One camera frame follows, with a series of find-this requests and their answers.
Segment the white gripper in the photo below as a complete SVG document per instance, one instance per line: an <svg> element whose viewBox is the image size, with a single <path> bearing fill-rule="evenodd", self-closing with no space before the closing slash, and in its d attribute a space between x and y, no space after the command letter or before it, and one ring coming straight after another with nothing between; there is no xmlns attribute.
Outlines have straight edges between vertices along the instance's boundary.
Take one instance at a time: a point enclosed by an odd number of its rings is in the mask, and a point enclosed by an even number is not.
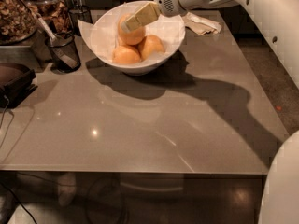
<svg viewBox="0 0 299 224"><path fill-rule="evenodd" d="M125 33L130 33L140 27L144 27L159 19L161 12L166 17L185 15L186 10L179 0L153 0L138 7L122 24L121 28Z"/></svg>

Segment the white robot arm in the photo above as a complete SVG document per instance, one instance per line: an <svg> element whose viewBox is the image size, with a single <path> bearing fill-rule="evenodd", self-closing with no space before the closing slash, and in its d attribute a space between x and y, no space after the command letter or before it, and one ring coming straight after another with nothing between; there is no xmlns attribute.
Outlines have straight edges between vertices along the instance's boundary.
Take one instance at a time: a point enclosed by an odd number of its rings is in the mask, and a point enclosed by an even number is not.
<svg viewBox="0 0 299 224"><path fill-rule="evenodd" d="M299 0L152 0L121 23L125 32L195 8L241 5L299 85ZM258 224L299 224L299 132L279 148L269 169Z"/></svg>

